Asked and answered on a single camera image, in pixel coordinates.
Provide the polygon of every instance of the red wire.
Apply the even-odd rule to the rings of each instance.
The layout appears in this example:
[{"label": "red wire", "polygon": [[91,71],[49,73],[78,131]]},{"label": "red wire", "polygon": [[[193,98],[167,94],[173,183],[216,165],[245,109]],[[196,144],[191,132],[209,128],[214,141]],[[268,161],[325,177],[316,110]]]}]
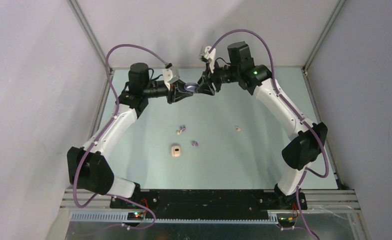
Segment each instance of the red wire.
[{"label": "red wire", "polygon": [[147,200],[145,198],[141,199],[141,201],[146,203],[146,207],[149,208],[149,204],[147,203]]},{"label": "red wire", "polygon": [[297,211],[297,206],[296,206],[296,204],[294,204],[293,203],[293,207],[292,207],[293,209],[294,209],[294,211],[296,211],[296,216],[295,216],[295,218],[297,218],[298,216],[299,216],[299,212]]}]

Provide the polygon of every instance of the white plastic casing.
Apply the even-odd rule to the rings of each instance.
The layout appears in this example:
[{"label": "white plastic casing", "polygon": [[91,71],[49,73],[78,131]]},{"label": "white plastic casing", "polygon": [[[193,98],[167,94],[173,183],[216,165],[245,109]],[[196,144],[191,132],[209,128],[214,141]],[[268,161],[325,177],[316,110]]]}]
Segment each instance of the white plastic casing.
[{"label": "white plastic casing", "polygon": [[[294,108],[303,116],[300,110],[294,105],[285,92],[281,89],[280,85],[277,83],[277,88],[280,94],[283,95],[289,102],[294,106]],[[308,128],[303,125],[293,111],[286,105],[286,103],[275,93],[271,79],[267,79],[262,82],[261,86],[257,86],[253,95],[259,99],[263,104],[265,104],[272,114],[278,119],[278,121],[283,125],[285,132],[290,140],[293,140],[298,136],[298,132],[305,132]],[[309,118],[304,119],[306,123],[310,126],[312,125],[312,120]],[[308,163],[304,166],[302,170],[292,169],[286,165],[284,174],[278,182],[278,188],[286,195],[291,195],[295,192],[296,186],[303,175],[305,167],[310,166],[312,163]]]},{"label": "white plastic casing", "polygon": [[168,88],[168,90],[171,89],[171,84],[174,82],[178,81],[180,79],[180,73],[178,72],[178,69],[175,68],[174,66],[171,66],[168,69],[162,69],[162,75],[163,75],[163,82]]},{"label": "white plastic casing", "polygon": [[205,58],[209,62],[209,69],[211,73],[213,73],[213,70],[215,69],[215,56],[216,56],[216,49],[214,48],[210,53],[209,50],[211,49],[211,46],[206,46],[202,47],[202,50],[200,51],[200,59]]},{"label": "white plastic casing", "polygon": [[[100,139],[97,141],[97,144],[91,149],[90,152],[95,153],[99,151],[101,155],[109,163],[110,153],[112,152],[119,138],[128,129],[128,127],[131,124],[133,124],[136,120],[137,120],[137,113],[135,112],[135,110],[129,108],[128,105],[120,104],[117,118],[114,119],[112,124],[100,137]],[[101,132],[101,130],[104,127],[105,125],[101,127],[96,132],[96,134],[94,134],[94,136],[91,137],[90,140],[83,145],[84,150],[88,149],[88,147],[91,145],[91,143],[94,142],[96,136]],[[128,181],[121,177],[115,176],[112,187],[108,191],[108,194],[128,198],[134,192],[134,188],[135,188],[135,183],[133,183],[132,181]]]}]

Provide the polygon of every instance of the aluminum frame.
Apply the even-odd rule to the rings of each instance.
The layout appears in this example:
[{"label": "aluminum frame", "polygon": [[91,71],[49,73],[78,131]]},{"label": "aluminum frame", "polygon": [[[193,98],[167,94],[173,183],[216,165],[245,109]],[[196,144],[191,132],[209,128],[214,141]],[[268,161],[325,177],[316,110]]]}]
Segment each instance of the aluminum frame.
[{"label": "aluminum frame", "polygon": [[[326,26],[324,27],[320,37],[318,38],[315,47],[313,48],[311,54],[309,55],[304,68],[302,69],[302,73],[304,73],[304,79],[305,79],[305,84],[308,89],[308,93],[312,102],[312,106],[314,108],[315,115],[318,120],[321,119],[318,108],[315,103],[315,99],[312,94],[311,87],[309,85],[309,81],[307,79],[307,72],[306,69],[309,68],[310,64],[312,63],[312,60],[314,59],[316,53],[318,52],[320,46],[322,45],[325,37],[329,33],[331,27],[333,26],[336,18],[340,14],[341,10],[344,7],[344,4],[346,3],[347,0],[339,0],[338,3],[336,4],[335,9],[333,10],[332,15],[330,16]],[[94,35],[94,32],[91,29],[90,24],[88,23],[81,7],[79,6],[79,3],[77,0],[68,0],[68,3],[74,12],[75,16],[77,17],[77,21],[81,25],[84,33],[86,34],[90,44],[92,45],[95,53],[97,54],[100,62],[105,65],[105,54],[96,38]],[[108,82],[105,81],[105,85],[103,87],[101,99],[99,101],[98,109],[97,109],[97,114],[95,116],[91,131],[90,131],[90,136],[92,136],[97,129],[100,126],[105,103],[107,100],[109,94],[109,85]],[[326,150],[329,154],[329,159],[330,163],[333,168],[333,172],[336,176],[336,180],[339,183],[340,178],[338,178],[338,172],[337,168],[335,165],[335,162],[332,158],[332,154],[329,148],[329,144],[326,143],[325,145]],[[265,192],[273,192],[273,190],[264,190]],[[366,228],[365,220],[362,216],[362,212],[358,203],[358,200],[355,195],[355,191],[353,190],[303,190],[303,192],[306,195],[306,201],[308,205],[308,210],[303,211],[304,213],[307,214],[342,214],[346,213],[347,215],[347,220],[351,223],[352,226],[352,233],[355,239],[357,240],[368,240],[371,239],[369,236],[369,233]],[[87,190],[80,189],[78,190],[78,200],[80,201],[85,201],[88,200],[94,193],[89,192]],[[73,201],[73,196],[72,196],[72,189],[68,188],[65,190],[61,205],[60,205],[60,213],[64,213],[64,210],[67,210],[69,212],[69,220],[71,219],[71,216],[73,213],[79,212],[79,211],[91,211],[91,212],[127,212],[127,211],[133,211],[134,209],[110,209],[110,197],[108,196],[96,196],[94,200],[85,208],[85,209],[79,209],[75,206],[75,203]],[[291,211],[289,210],[269,210],[268,211],[272,215],[276,214],[289,214]],[[178,220],[171,220],[169,219],[168,221],[174,222],[174,223],[179,223]]]}]

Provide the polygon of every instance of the purple cable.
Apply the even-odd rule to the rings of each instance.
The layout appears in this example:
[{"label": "purple cable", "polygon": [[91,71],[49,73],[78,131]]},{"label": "purple cable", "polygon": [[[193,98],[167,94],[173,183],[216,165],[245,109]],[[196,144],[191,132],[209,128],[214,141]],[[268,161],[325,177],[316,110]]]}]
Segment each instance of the purple cable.
[{"label": "purple cable", "polygon": [[[84,161],[85,161],[85,159],[87,158],[88,154],[90,153],[91,149],[94,147],[94,145],[95,145],[94,142],[98,141],[98,140],[100,139],[100,137],[107,131],[107,129],[110,127],[110,125],[111,125],[111,124],[113,123],[113,121],[114,121],[114,116],[116,116],[116,115],[118,114],[118,112],[119,112],[119,98],[118,98],[118,94],[116,93],[116,90],[115,90],[115,88],[113,87],[112,79],[111,79],[111,77],[110,77],[109,57],[110,57],[110,55],[112,54],[112,52],[113,52],[114,50],[116,50],[116,49],[118,49],[118,48],[122,48],[122,47],[130,47],[130,48],[137,48],[137,49],[144,50],[144,51],[146,51],[146,52],[152,54],[153,56],[155,56],[155,57],[156,57],[157,59],[159,59],[164,65],[167,65],[167,64],[168,64],[166,61],[164,61],[160,56],[158,56],[158,55],[157,55],[156,53],[154,53],[153,51],[151,51],[151,50],[149,50],[149,49],[147,49],[147,48],[145,48],[145,47],[138,46],[138,45],[134,45],[134,44],[120,44],[120,45],[114,46],[114,47],[107,53],[107,55],[106,55],[106,64],[105,64],[106,77],[107,77],[107,81],[108,81],[108,83],[109,83],[109,87],[112,89],[113,95],[115,96],[116,108],[115,108],[115,113],[113,114],[113,116],[110,118],[110,120],[108,121],[108,123],[104,126],[104,128],[100,131],[100,133],[96,136],[96,138],[94,139],[93,143],[91,143],[91,145],[90,145],[90,146],[88,147],[88,149],[85,151],[84,155],[82,156],[82,158],[81,158],[81,160],[80,160],[80,162],[79,162],[79,164],[78,164],[78,167],[77,167],[77,170],[76,170],[76,173],[75,173],[75,177],[74,177],[73,197],[74,197],[74,203],[75,203],[76,207],[77,207],[77,208],[80,208],[80,209],[85,208],[85,207],[86,207],[86,206],[87,206],[87,205],[97,196],[97,193],[95,193],[95,194],[94,194],[93,196],[91,196],[91,198],[90,198],[85,204],[83,204],[83,205],[81,205],[81,204],[78,202],[78,198],[77,198],[78,177],[79,177],[79,173],[80,173],[80,171],[81,171],[82,165],[84,164]],[[127,202],[130,201],[130,200],[128,200],[128,199],[126,199],[126,198],[123,198],[123,197],[121,197],[121,196],[117,196],[117,197],[118,197],[119,199],[122,199],[122,200],[127,201]],[[153,213],[151,210],[149,210],[149,209],[146,209],[146,210],[147,210],[147,211],[150,211],[150,213],[153,214],[153,219],[154,219],[154,221],[153,221],[152,224],[154,224],[154,222],[156,221],[156,216],[154,215],[154,213]]]},{"label": "purple cable", "polygon": [[209,50],[209,53],[211,53],[211,52],[213,51],[213,49],[218,45],[218,43],[219,43],[221,40],[223,40],[226,36],[228,36],[228,35],[230,35],[230,34],[233,34],[233,33],[235,33],[235,32],[236,32],[236,33],[240,33],[240,32],[250,33],[250,34],[254,35],[255,37],[257,37],[257,38],[262,42],[262,44],[264,45],[266,51],[268,52],[269,61],[270,61],[270,63],[271,63],[271,73],[272,73],[271,83],[272,83],[272,88],[274,89],[274,91],[275,91],[275,93],[277,94],[277,96],[280,97],[280,98],[283,100],[283,102],[286,103],[286,105],[287,105],[287,106],[292,110],[292,112],[297,116],[297,118],[300,120],[300,122],[303,123],[303,125],[305,125],[305,126],[309,129],[309,131],[310,131],[310,132],[312,133],[312,135],[315,137],[315,140],[317,141],[317,143],[318,143],[318,145],[319,145],[319,147],[320,147],[320,149],[321,149],[321,153],[322,153],[322,156],[323,156],[323,158],[324,158],[324,164],[325,164],[325,173],[324,173],[324,175],[320,175],[319,173],[317,173],[317,172],[315,172],[314,170],[312,170],[312,169],[310,169],[310,168],[307,167],[307,168],[305,168],[305,171],[303,172],[303,175],[302,175],[302,177],[300,178],[300,181],[299,181],[299,183],[297,184],[297,187],[296,187],[297,205],[298,205],[298,208],[299,208],[300,215],[301,215],[301,217],[302,217],[302,219],[303,219],[303,223],[305,223],[306,230],[309,232],[309,234],[311,234],[311,236],[313,236],[313,237],[316,238],[316,239],[319,239],[319,237],[318,237],[314,232],[312,232],[312,231],[309,229],[308,224],[306,223],[306,220],[305,220],[305,218],[303,217],[303,213],[302,213],[302,210],[301,210],[302,208],[300,207],[300,202],[299,202],[299,188],[300,188],[300,185],[302,184],[303,180],[305,179],[306,171],[310,171],[311,173],[313,173],[314,175],[316,175],[316,176],[318,176],[318,177],[320,177],[320,178],[326,178],[326,177],[328,176],[328,172],[329,172],[329,169],[328,169],[328,158],[327,158],[327,155],[325,154],[324,146],[322,145],[322,142],[321,142],[321,140],[319,139],[318,134],[311,128],[311,126],[310,126],[307,122],[304,121],[305,118],[296,110],[296,108],[289,102],[289,100],[287,100],[287,99],[284,97],[284,95],[283,95],[282,93],[280,93],[280,91],[279,91],[279,89],[278,89],[278,87],[277,87],[276,79],[275,79],[275,69],[274,69],[274,63],[273,63],[273,61],[272,61],[271,51],[269,50],[268,45],[266,44],[266,42],[264,41],[264,39],[262,39],[262,37],[261,37],[260,35],[258,35],[257,33],[253,32],[253,31],[251,31],[251,30],[247,30],[247,29],[236,29],[236,30],[229,31],[229,32],[227,32],[226,34],[222,35],[222,36],[213,44],[212,48]]},{"label": "purple cable", "polygon": [[240,32],[244,32],[244,33],[250,33],[252,35],[254,35],[255,37],[257,37],[262,44],[264,45],[266,51],[268,52],[268,56],[269,56],[269,61],[271,63],[271,73],[272,73],[272,78],[271,78],[271,83],[273,86],[273,89],[275,91],[275,93],[286,103],[286,105],[292,110],[292,112],[294,112],[294,114],[297,116],[297,118],[309,129],[309,131],[314,135],[316,141],[318,142],[318,145],[321,149],[321,153],[322,156],[324,158],[324,163],[325,163],[325,174],[324,175],[320,175],[319,173],[315,172],[314,170],[310,169],[310,168],[306,168],[309,172],[313,173],[314,175],[320,177],[320,178],[326,178],[328,176],[328,158],[327,155],[325,154],[325,150],[324,150],[324,146],[322,145],[321,140],[319,139],[318,135],[316,134],[316,132],[311,128],[311,126],[309,126],[309,124],[307,124],[304,120],[304,117],[301,116],[299,114],[299,112],[296,110],[296,108],[283,96],[283,94],[280,93],[278,87],[277,87],[277,82],[275,79],[275,69],[274,69],[274,63],[272,61],[272,54],[271,51],[269,50],[268,45],[266,44],[266,42],[264,41],[264,39],[258,35],[257,33],[255,33],[254,31],[251,30],[247,30],[247,29],[236,29],[236,30],[232,30],[227,32],[226,34],[222,35],[211,47],[211,49],[209,50],[209,53],[211,53],[213,51],[213,49],[218,45],[218,43],[223,40],[226,36],[233,34],[233,33],[240,33]]}]

